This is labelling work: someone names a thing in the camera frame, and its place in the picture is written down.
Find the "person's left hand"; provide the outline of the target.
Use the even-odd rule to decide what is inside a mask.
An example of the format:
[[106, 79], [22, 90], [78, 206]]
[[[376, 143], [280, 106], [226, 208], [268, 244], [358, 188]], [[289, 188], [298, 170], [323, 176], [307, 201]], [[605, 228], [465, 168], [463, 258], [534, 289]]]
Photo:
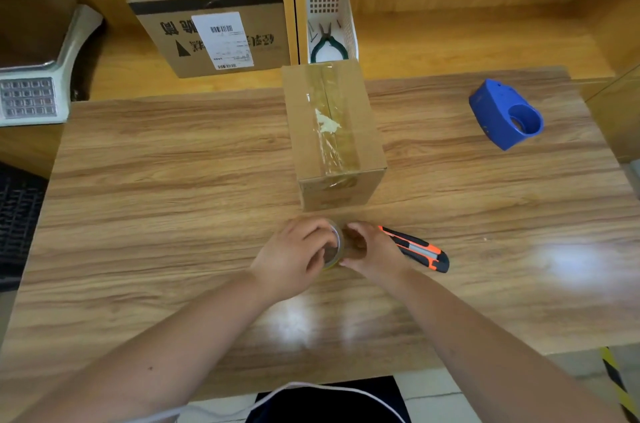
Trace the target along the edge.
[[266, 306], [299, 295], [314, 280], [306, 278], [311, 257], [336, 238], [325, 217], [297, 217], [288, 220], [262, 247], [249, 273]]

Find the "person's right hand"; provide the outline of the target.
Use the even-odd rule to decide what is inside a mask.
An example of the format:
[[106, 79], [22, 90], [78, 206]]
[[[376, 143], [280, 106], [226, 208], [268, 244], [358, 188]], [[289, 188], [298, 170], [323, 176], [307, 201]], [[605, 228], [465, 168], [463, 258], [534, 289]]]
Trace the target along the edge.
[[367, 222], [354, 221], [348, 223], [348, 227], [355, 235], [355, 242], [354, 249], [348, 251], [344, 258], [367, 258], [366, 273], [358, 274], [390, 294], [404, 288], [407, 275], [414, 272], [414, 269], [394, 241], [378, 227]]

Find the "clear packing tape roll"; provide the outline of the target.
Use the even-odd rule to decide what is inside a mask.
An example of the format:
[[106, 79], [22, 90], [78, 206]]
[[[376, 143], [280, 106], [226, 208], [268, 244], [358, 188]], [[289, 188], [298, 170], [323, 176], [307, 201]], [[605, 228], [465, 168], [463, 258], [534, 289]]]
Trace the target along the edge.
[[354, 249], [355, 235], [345, 223], [339, 223], [327, 218], [331, 225], [332, 233], [336, 238], [334, 244], [327, 243], [323, 249], [323, 271], [327, 271], [340, 263], [346, 253]]

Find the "person's left forearm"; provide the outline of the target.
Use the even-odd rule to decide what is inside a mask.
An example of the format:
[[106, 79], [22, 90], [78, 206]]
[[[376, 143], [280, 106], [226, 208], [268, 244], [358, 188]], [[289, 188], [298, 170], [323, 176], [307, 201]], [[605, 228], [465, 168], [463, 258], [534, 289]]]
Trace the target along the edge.
[[185, 405], [283, 285], [246, 271], [112, 350], [11, 423], [123, 423]]

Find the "person's right forearm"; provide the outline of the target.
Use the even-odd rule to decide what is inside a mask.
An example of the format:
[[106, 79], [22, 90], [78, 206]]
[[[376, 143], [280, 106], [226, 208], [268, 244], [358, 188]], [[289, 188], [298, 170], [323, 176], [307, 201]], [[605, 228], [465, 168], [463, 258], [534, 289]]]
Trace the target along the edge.
[[432, 278], [382, 276], [484, 423], [626, 423], [619, 410]]

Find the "orange black utility knife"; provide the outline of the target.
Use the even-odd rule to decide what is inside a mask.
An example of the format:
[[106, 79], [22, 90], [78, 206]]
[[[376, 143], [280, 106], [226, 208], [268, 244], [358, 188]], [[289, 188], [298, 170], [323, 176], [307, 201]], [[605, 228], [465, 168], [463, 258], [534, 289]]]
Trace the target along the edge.
[[398, 249], [407, 257], [420, 263], [432, 271], [447, 273], [450, 268], [449, 257], [442, 249], [419, 237], [398, 232], [379, 225], [380, 231], [386, 233]]

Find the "small taped cardboard box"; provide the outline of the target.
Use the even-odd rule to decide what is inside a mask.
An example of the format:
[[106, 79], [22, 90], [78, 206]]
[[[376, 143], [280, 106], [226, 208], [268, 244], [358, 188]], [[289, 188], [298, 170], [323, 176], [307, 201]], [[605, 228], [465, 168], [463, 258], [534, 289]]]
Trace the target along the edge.
[[359, 62], [281, 68], [302, 211], [365, 205], [387, 161]]

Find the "person's dark clothing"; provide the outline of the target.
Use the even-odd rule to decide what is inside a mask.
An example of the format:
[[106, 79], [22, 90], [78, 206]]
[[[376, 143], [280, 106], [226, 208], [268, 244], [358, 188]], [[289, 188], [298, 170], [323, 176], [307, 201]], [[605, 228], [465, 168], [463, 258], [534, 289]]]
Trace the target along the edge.
[[245, 423], [412, 423], [393, 376], [331, 383], [364, 394], [290, 388], [249, 413]]

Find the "blue tape dispenser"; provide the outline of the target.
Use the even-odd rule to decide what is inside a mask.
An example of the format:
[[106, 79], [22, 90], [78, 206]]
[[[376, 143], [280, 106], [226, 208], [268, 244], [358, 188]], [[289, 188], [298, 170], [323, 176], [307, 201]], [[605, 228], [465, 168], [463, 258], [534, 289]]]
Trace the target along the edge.
[[487, 138], [504, 152], [538, 136], [545, 126], [539, 110], [498, 80], [485, 79], [468, 103]]

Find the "white shipping label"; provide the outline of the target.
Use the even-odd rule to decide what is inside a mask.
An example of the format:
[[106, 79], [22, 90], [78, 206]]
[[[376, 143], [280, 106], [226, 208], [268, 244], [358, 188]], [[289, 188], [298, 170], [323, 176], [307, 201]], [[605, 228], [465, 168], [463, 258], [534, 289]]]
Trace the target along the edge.
[[191, 19], [217, 71], [254, 67], [239, 12], [194, 15]]

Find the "white plastic basket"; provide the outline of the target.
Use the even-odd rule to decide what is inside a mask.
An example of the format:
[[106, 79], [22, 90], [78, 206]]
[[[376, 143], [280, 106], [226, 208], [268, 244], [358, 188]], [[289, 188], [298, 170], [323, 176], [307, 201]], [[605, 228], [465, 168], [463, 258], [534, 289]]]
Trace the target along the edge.
[[[332, 35], [347, 48], [349, 59], [358, 60], [358, 40], [350, 0], [306, 0], [306, 2], [308, 14], [308, 63], [310, 63], [310, 54], [313, 47], [320, 40], [320, 23], [325, 31], [331, 23]], [[327, 46], [317, 56], [317, 63], [340, 60], [342, 60], [340, 53]]]

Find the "yellow black hazard tape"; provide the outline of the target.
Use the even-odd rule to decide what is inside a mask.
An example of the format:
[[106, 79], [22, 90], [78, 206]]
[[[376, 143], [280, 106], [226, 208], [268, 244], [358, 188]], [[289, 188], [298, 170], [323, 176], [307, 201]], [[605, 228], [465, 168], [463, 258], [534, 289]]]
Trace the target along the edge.
[[600, 357], [604, 363], [605, 371], [612, 382], [618, 405], [628, 423], [640, 423], [640, 411], [636, 407], [632, 396], [624, 383], [622, 372], [615, 356], [608, 346], [599, 348]]

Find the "black plastic crate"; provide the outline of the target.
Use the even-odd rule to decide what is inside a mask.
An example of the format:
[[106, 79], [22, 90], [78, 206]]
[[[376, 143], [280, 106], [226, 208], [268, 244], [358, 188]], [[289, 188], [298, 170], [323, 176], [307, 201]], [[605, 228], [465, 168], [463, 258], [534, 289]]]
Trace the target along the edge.
[[20, 286], [48, 184], [0, 162], [0, 293]]

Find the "white weighing scale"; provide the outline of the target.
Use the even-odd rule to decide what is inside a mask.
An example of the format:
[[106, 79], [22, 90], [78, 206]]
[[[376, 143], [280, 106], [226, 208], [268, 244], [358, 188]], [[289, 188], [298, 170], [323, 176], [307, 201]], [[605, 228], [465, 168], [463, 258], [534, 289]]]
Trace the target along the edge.
[[78, 0], [0, 0], [0, 127], [67, 121], [76, 60], [103, 22]]

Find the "green-handled pliers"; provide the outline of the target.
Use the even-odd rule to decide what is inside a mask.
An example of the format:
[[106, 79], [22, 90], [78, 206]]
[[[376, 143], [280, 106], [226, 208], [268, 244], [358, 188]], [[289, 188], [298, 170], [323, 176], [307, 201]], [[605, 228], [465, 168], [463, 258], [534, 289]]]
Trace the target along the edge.
[[310, 54], [310, 63], [311, 64], [315, 64], [317, 63], [317, 56], [318, 53], [325, 47], [331, 47], [332, 49], [336, 50], [337, 52], [340, 53], [342, 60], [348, 60], [349, 59], [349, 53], [347, 48], [338, 40], [336, 40], [333, 35], [332, 35], [332, 24], [330, 23], [327, 27], [327, 30], [324, 30], [323, 25], [320, 23], [319, 24], [319, 31], [320, 31], [320, 40], [318, 42], [318, 44], [316, 44], [316, 46], [313, 47], [311, 54]]

